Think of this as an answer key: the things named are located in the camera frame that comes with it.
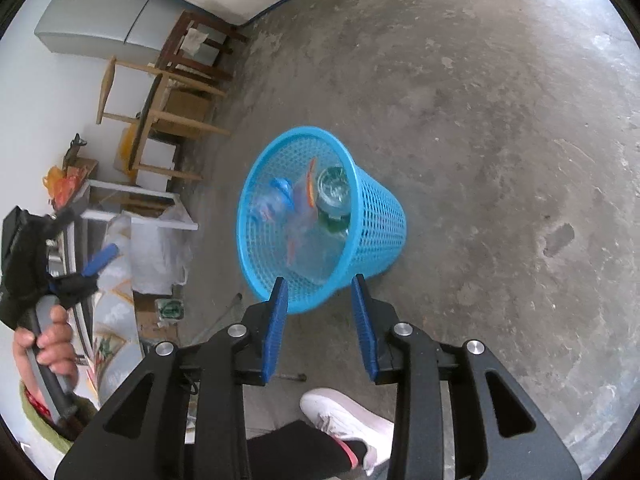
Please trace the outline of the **person's left hand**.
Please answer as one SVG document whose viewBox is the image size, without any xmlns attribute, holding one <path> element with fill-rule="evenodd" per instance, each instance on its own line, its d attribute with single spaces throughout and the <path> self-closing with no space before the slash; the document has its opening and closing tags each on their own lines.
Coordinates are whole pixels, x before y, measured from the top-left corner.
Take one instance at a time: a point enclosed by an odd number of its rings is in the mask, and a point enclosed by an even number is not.
<svg viewBox="0 0 640 480">
<path fill-rule="evenodd" d="M 50 368 L 54 374 L 65 376 L 75 389 L 78 383 L 76 353 L 72 345 L 73 330 L 68 324 L 67 311 L 61 306 L 50 310 L 51 325 L 38 337 L 23 327 L 17 327 L 13 336 L 13 357 L 21 381 L 29 393 L 40 403 L 46 400 L 38 387 L 27 350 L 35 344 L 39 349 L 37 362 Z"/>
</svg>

